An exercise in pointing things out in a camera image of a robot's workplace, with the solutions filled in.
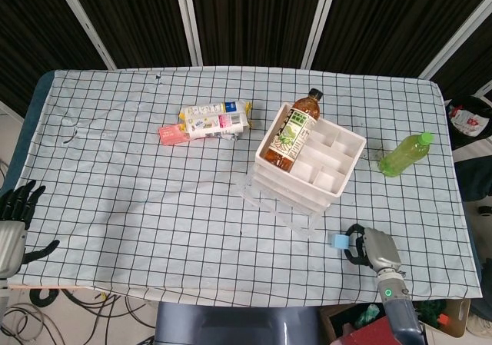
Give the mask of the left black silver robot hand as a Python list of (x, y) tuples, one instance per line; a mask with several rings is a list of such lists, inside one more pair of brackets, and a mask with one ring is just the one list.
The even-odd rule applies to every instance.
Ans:
[(1, 280), (15, 276), (22, 265), (47, 257), (60, 244), (53, 240), (41, 250), (25, 252), (35, 207), (45, 191), (45, 186), (34, 189), (35, 185), (36, 180), (31, 180), (1, 196)]

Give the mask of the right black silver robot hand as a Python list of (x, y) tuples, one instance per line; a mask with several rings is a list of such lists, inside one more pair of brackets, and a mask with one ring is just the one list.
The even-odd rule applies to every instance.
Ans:
[(345, 257), (352, 264), (369, 267), (376, 273), (386, 269), (399, 271), (401, 259), (391, 235), (359, 224), (350, 226), (344, 236), (351, 237), (352, 234), (357, 235), (357, 254), (353, 255), (348, 248), (344, 249)]

